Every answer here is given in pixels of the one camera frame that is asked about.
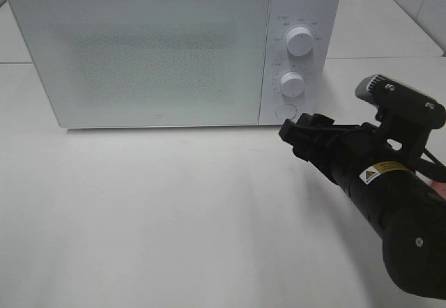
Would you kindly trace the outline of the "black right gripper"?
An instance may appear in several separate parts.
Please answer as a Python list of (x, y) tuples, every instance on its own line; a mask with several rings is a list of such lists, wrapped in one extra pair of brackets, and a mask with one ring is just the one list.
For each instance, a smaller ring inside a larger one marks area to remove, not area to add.
[(339, 125), (322, 114), (285, 120), (282, 141), (310, 149), (308, 160), (348, 195), (390, 172), (419, 172), (432, 177), (432, 154), (426, 149), (430, 129), (394, 114), (378, 114), (371, 123)]

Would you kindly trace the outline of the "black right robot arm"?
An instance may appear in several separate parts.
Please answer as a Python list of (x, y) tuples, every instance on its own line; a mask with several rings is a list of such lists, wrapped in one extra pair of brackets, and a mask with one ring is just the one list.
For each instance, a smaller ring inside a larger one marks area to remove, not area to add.
[(387, 273), (402, 291), (445, 298), (445, 200), (424, 182), (444, 182), (444, 164), (425, 148), (417, 158), (394, 150), (381, 126), (337, 125), (321, 114), (286, 120), (279, 136), (361, 212), (380, 237)]

